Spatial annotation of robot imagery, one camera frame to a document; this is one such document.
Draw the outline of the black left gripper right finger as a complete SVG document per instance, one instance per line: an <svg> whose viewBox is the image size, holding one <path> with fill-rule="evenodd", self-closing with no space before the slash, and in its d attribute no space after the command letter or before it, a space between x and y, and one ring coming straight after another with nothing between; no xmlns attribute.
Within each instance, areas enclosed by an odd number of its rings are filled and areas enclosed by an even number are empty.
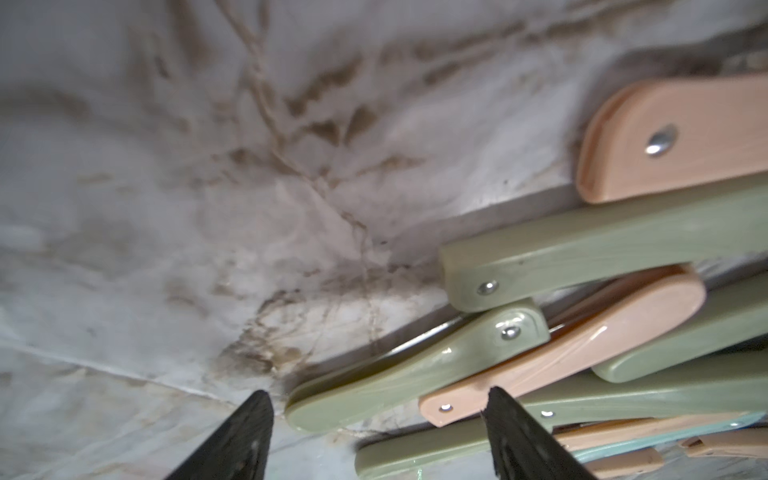
<svg viewBox="0 0 768 480"><path fill-rule="evenodd" d="M490 389L481 417L497 478L595 480L595 476L504 389Z"/></svg>

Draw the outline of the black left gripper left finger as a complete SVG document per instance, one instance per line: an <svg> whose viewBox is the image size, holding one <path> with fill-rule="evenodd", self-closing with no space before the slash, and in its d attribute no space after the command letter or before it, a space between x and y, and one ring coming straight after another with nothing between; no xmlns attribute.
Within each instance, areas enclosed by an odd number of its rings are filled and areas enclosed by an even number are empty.
<svg viewBox="0 0 768 480"><path fill-rule="evenodd" d="M166 479L262 480L273 427L271 398L266 391L258 390Z"/></svg>

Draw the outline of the pink knife diagonal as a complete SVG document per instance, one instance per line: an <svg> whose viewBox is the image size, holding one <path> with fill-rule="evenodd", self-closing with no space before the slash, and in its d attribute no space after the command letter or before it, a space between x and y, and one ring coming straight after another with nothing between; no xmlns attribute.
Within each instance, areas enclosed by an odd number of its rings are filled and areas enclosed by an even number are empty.
<svg viewBox="0 0 768 480"><path fill-rule="evenodd" d="M419 399L421 415L442 427L486 408L490 388L518 398L660 337L692 317L707 296L687 264L618 278L556 317L541 346Z"/></svg>

